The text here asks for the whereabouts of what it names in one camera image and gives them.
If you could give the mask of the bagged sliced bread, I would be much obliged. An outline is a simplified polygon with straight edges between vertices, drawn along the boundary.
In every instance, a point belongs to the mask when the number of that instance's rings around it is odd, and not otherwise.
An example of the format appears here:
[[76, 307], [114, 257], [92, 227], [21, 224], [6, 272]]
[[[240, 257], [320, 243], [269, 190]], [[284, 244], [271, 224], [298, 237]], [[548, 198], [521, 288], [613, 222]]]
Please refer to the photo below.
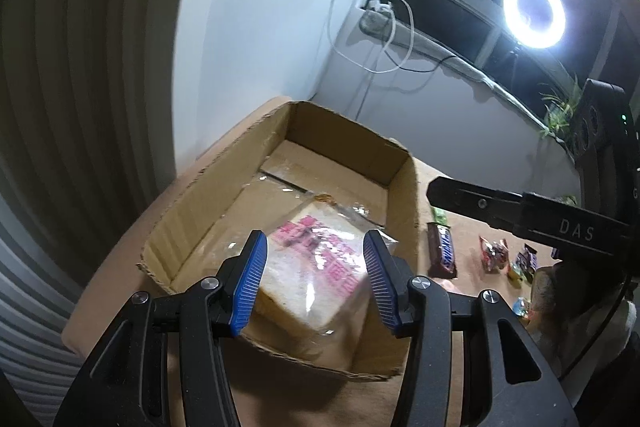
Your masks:
[[341, 329], [362, 307], [368, 283], [363, 239], [373, 223], [330, 194], [243, 191], [226, 214], [219, 252], [236, 256], [264, 234], [254, 311], [293, 338]]

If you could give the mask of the brown cardboard box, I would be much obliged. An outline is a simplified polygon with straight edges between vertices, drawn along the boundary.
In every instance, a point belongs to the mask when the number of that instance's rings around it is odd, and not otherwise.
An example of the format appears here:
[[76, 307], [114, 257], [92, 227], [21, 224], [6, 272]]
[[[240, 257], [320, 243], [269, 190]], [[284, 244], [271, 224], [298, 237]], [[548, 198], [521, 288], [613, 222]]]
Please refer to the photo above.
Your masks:
[[262, 231], [267, 263], [243, 337], [350, 379], [392, 377], [408, 345], [378, 315], [363, 239], [378, 231], [416, 267], [418, 192], [405, 147], [329, 109], [284, 103], [198, 170], [153, 225], [140, 269], [166, 293], [181, 293]]

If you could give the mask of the beige table blanket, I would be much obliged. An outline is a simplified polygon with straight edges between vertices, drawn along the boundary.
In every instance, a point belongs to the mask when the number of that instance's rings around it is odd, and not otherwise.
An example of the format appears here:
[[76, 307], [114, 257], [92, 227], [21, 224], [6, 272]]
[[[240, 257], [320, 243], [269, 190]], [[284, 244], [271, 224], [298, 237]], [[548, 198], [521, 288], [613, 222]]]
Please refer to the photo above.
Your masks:
[[[288, 102], [228, 135], [153, 202], [96, 271], [63, 332], [85, 362], [60, 426], [242, 423], [224, 363], [279, 394], [335, 374], [402, 376], [390, 422], [441, 426], [451, 334], [462, 331], [472, 426], [571, 426], [549, 364], [495, 291], [423, 274], [416, 163], [337, 113]], [[278, 371], [260, 377], [243, 350]]]

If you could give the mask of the grey windowsill cloth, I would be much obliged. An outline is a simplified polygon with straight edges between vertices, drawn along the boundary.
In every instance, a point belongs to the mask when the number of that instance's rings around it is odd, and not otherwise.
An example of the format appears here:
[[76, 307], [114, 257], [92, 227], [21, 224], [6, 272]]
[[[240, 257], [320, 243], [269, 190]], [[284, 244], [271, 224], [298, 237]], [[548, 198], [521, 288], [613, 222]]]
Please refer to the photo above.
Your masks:
[[[382, 53], [387, 60], [393, 64], [390, 70], [380, 70], [378, 75], [390, 74], [391, 72], [396, 72], [396, 70], [399, 70], [399, 72], [431, 75], [433, 72], [436, 72], [436, 70], [448, 69], [450, 72], [454, 72], [465, 80], [484, 84], [484, 86], [495, 93], [495, 96], [511, 104], [526, 118], [533, 121], [540, 131], [544, 129], [544, 115], [536, 116], [532, 112], [532, 106], [524, 104], [513, 92], [506, 90], [503, 84], [498, 82], [497, 76], [487, 76], [471, 63], [465, 61], [462, 56], [452, 54], [448, 49], [443, 48], [436, 42], [431, 42], [430, 39], [424, 36], [416, 35], [410, 27], [398, 22], [394, 14], [366, 11], [359, 22], [359, 29], [367, 36], [378, 38], [378, 40], [381, 41]], [[390, 40], [390, 37], [394, 37], [390, 42], [390, 46], [397, 46], [406, 52], [411, 51], [408, 60], [410, 60], [410, 58], [420, 58], [420, 60], [431, 62], [431, 66], [427, 68], [409, 67], [402, 61], [404, 59], [402, 56], [399, 58], [393, 57], [393, 55], [390, 54], [390, 50], [386, 48], [386, 43]], [[564, 147], [570, 146], [569, 137], [567, 137], [565, 141], [555, 141]]]

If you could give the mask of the small Snickers bar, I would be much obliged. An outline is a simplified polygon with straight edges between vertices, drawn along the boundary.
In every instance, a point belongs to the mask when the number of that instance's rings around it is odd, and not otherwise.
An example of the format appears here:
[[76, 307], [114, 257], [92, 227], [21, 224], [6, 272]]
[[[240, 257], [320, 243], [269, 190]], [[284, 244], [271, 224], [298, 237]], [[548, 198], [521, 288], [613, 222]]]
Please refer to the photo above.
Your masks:
[[536, 249], [524, 244], [515, 257], [514, 265], [523, 273], [535, 273], [538, 269]]

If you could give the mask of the red clear snack bag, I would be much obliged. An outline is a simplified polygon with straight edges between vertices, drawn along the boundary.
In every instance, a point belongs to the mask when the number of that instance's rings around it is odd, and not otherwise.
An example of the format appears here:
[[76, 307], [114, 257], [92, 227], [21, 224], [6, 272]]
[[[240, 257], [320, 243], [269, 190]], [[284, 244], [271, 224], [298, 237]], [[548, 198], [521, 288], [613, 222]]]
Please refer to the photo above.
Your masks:
[[491, 242], [480, 236], [480, 260], [486, 273], [498, 273], [509, 264], [509, 246], [506, 239]]

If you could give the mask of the potted spider plant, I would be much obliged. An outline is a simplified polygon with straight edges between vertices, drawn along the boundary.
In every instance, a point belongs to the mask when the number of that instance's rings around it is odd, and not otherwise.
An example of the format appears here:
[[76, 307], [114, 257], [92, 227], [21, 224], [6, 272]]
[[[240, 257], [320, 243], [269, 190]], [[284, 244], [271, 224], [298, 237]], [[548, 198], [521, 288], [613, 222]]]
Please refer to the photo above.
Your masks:
[[544, 129], [540, 134], [543, 138], [550, 136], [555, 140], [567, 139], [570, 120], [575, 114], [581, 96], [582, 88], [577, 76], [570, 82], [570, 90], [567, 94], [552, 88], [551, 93], [541, 95], [544, 103]]

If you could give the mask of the white power strip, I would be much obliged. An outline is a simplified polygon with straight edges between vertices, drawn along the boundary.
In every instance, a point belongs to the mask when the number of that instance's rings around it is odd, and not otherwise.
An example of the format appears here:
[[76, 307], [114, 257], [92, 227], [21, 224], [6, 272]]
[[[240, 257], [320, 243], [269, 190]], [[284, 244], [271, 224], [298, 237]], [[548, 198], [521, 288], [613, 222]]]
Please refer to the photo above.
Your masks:
[[368, 0], [367, 10], [381, 14], [392, 14], [394, 12], [392, 0]]

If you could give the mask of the large Snickers bar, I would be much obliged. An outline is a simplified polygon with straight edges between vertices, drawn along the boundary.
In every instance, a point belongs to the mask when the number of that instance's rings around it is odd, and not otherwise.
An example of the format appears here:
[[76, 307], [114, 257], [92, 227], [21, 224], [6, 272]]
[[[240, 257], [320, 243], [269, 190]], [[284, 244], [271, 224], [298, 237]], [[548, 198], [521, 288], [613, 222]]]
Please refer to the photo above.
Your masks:
[[454, 279], [458, 276], [456, 256], [454, 255], [454, 242], [450, 228], [430, 222], [427, 225], [428, 253], [430, 254], [431, 277], [440, 279]]

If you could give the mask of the blue green candy packet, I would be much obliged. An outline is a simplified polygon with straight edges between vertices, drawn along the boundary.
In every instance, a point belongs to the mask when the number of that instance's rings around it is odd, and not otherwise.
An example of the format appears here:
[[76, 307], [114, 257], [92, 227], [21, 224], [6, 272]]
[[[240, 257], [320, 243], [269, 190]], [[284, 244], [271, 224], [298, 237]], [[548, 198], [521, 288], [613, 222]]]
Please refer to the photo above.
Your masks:
[[518, 296], [513, 303], [513, 313], [522, 320], [529, 320], [530, 301], [525, 297]]

